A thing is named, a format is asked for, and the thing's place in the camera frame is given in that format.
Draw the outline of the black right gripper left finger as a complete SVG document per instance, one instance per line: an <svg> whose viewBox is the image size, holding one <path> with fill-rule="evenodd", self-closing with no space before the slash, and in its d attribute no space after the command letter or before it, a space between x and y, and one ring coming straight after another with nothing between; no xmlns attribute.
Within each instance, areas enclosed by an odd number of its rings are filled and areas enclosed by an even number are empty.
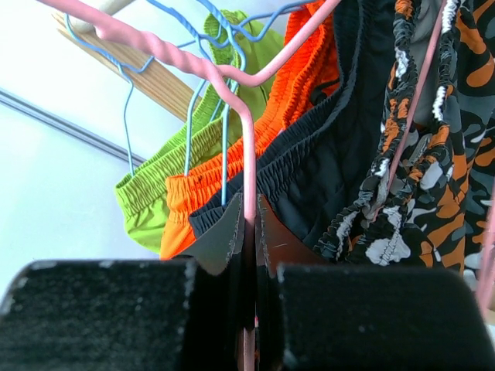
<svg viewBox="0 0 495 371"><path fill-rule="evenodd" d="M38 260L1 303L3 370L235 370L243 206L177 258Z"/></svg>

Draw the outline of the pink hanger of teal shorts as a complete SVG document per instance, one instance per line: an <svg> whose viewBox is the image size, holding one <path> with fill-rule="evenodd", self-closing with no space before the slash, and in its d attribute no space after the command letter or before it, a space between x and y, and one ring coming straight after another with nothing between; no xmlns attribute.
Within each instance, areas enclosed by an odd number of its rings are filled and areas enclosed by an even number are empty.
<svg viewBox="0 0 495 371"><path fill-rule="evenodd" d="M483 233L480 275L476 289L476 300L483 319L490 320L490 302L494 285L494 205L487 215L486 228Z"/></svg>

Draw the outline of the pink hanger of camouflage shorts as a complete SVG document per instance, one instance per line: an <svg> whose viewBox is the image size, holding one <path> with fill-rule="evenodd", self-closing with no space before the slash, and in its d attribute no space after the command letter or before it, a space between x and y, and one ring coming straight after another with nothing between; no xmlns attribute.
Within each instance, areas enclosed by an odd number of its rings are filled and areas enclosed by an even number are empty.
<svg viewBox="0 0 495 371"><path fill-rule="evenodd" d="M284 48L272 61L266 66L257 77L249 77L243 71L227 72L227 67L214 65L209 60L199 58L193 54L182 51L172 43L160 39L157 35L151 32L144 32L135 29L127 23L113 18L111 15L104 13L94 7L91 7L81 1L38 1L50 7L53 7L60 12L72 15L79 20L90 23L97 30L97 36L109 42L120 43L130 46L137 50L141 50L157 60L165 64L174 66L179 70L196 75L199 78L205 79L215 87L219 96L230 105L240 116L243 130L243 155L244 155L244 186L246 186L245 196L243 198L244 206L244 222L245 226L243 243L245 249L243 258L247 259L246 269L248 279L254 273L253 261L255 254L254 249L254 221L256 212L256 160L254 153L254 125L250 110L247 105L234 93L224 82L224 77L230 77L239 83L257 86L265 82L275 71L280 68L306 40L316 30L317 26L330 14L332 10L339 4L340 1L326 1L315 15L299 30L290 43ZM432 29L432 34L428 42L428 48L425 54L425 59L419 74L418 85L415 88L415 93L411 101L410 111L408 113L407 125L401 141L395 149L394 159L390 165L390 177L388 187L391 186L393 176L398 167L401 153L404 150L406 138L411 127L412 119L415 114L415 109L418 105L420 94L424 86L428 70L432 63L433 53L436 44L439 40L440 33L443 27L444 9L449 7L451 1L442 1L439 8L435 25ZM239 343L239 366L238 370L256 370L256 361L254 355L255 349L255 333L254 329L249 329L248 325L240 333Z"/></svg>

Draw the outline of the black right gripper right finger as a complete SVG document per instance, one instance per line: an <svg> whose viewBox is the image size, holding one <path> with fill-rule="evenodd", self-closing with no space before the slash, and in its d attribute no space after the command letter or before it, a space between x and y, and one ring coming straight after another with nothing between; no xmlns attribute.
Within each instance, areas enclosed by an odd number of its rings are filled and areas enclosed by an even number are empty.
<svg viewBox="0 0 495 371"><path fill-rule="evenodd" d="M442 268L327 264L256 217L261 370L492 370L471 290Z"/></svg>

